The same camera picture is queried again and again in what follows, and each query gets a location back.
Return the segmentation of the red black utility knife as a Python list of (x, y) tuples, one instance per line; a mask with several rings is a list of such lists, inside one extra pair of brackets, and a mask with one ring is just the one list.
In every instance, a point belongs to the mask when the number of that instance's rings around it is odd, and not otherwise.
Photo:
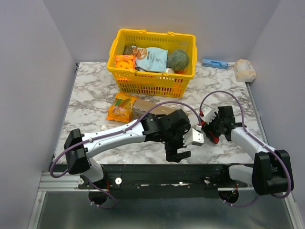
[(202, 128), (201, 130), (205, 133), (205, 135), (208, 137), (208, 139), (215, 143), (218, 144), (219, 142), (219, 136), (221, 133), (218, 131), (217, 126), (215, 123), (210, 123), (209, 125), (205, 123), (204, 121), (201, 122)]

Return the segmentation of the brown cardboard express box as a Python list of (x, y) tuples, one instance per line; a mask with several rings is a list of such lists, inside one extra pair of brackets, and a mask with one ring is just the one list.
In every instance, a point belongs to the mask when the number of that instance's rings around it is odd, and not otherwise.
[[(156, 104), (153, 102), (137, 99), (132, 107), (132, 120), (140, 118), (145, 112), (155, 106)], [(155, 115), (168, 115), (174, 112), (175, 110), (176, 108), (170, 108), (169, 105), (160, 105), (150, 111), (150, 113)]]

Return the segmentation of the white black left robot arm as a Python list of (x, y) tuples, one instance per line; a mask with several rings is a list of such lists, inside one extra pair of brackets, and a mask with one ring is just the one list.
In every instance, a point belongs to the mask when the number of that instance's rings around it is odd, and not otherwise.
[(186, 147), (184, 135), (190, 129), (189, 118), (183, 110), (168, 115), (149, 113), (143, 119), (96, 133), (83, 134), (80, 129), (74, 129), (64, 143), (68, 173), (82, 174), (94, 188), (102, 188), (105, 172), (93, 157), (116, 147), (149, 141), (163, 143), (166, 161), (179, 163), (191, 156), (190, 151), (178, 152)]

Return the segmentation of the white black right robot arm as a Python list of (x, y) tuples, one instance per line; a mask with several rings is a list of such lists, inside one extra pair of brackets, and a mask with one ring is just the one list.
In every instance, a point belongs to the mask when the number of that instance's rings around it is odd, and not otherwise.
[(220, 106), (215, 112), (205, 107), (200, 116), (202, 131), (208, 139), (218, 144), (224, 135), (244, 150), (254, 161), (252, 167), (231, 165), (219, 175), (220, 183), (230, 187), (236, 181), (252, 186), (260, 196), (290, 193), (294, 189), (294, 180), (289, 153), (277, 150), (255, 137), (241, 122), (235, 120), (231, 106)]

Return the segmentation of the orange snack box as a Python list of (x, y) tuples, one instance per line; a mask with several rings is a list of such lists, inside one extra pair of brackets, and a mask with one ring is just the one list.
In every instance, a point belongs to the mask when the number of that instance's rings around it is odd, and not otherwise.
[(136, 58), (133, 55), (116, 55), (115, 67), (119, 69), (134, 70)]

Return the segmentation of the blue flat package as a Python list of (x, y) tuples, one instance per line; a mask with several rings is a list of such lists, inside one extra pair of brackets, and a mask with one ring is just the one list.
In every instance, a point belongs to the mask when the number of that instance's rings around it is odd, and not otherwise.
[(202, 66), (211, 67), (211, 68), (218, 68), (218, 69), (227, 69), (228, 68), (228, 62), (210, 60), (210, 59), (202, 59)]

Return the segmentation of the orange fruit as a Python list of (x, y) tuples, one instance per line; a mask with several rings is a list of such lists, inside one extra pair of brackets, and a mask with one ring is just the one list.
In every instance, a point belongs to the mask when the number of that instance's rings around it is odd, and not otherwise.
[(185, 74), (185, 70), (178, 70), (178, 71), (175, 71), (176, 74)]

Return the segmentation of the orange gummy candy bag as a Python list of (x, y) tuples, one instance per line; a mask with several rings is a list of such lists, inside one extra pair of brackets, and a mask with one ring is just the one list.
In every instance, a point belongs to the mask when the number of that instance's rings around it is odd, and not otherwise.
[(108, 109), (107, 120), (129, 123), (133, 119), (133, 105), (138, 97), (118, 92), (114, 102)]

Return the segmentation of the white cup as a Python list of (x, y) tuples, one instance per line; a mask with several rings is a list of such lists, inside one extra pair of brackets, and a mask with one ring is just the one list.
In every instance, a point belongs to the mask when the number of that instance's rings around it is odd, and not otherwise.
[(174, 74), (174, 70), (171, 68), (166, 68), (166, 73), (167, 74)]

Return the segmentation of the green netted melon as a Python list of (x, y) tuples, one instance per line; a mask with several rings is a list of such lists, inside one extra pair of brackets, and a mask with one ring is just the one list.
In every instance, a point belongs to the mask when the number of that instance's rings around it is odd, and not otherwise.
[(187, 53), (181, 49), (174, 50), (167, 58), (167, 67), (174, 71), (184, 70), (188, 64), (189, 57)]

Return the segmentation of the yellow plastic shopping basket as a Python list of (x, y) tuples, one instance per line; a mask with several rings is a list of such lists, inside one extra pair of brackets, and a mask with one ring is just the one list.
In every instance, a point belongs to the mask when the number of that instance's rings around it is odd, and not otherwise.
[[(168, 53), (181, 49), (188, 55), (189, 64), (182, 74), (117, 68), (115, 57), (123, 54), (125, 46), (155, 47), (167, 50)], [(194, 78), (196, 62), (196, 37), (192, 34), (120, 29), (109, 52), (107, 69), (123, 92), (181, 98), (188, 83)]]

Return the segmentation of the light blue cassava chips bag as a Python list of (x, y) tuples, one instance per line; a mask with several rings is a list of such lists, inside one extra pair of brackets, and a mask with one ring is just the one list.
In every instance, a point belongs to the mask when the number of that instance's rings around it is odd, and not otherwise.
[(131, 55), (136, 58), (136, 66), (146, 72), (165, 72), (167, 68), (168, 51), (157, 48), (141, 48), (132, 46)]

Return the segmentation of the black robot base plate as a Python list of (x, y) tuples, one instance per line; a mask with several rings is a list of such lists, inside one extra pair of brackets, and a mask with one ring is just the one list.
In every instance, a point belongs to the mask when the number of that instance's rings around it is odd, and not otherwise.
[(116, 199), (218, 198), (220, 191), (247, 186), (229, 178), (226, 164), (108, 164), (104, 170), (95, 185)]

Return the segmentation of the aluminium frame rail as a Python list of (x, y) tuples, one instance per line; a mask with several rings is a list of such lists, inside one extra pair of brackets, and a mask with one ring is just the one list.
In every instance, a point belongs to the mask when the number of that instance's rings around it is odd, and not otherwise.
[[(86, 189), (80, 189), (78, 180), (78, 175), (66, 174), (58, 179), (55, 179), (51, 177), (48, 172), (43, 172), (39, 181), (36, 200), (32, 215), (30, 217), (28, 228), (33, 229), (38, 227), (39, 214), (41, 213), (42, 203), (45, 199), (47, 192), (87, 192)], [(289, 217), (293, 224), (293, 228), (303, 229), (303, 220), (300, 216), (298, 206), (295, 203), (292, 194), (285, 198), (284, 201), (288, 210)]]

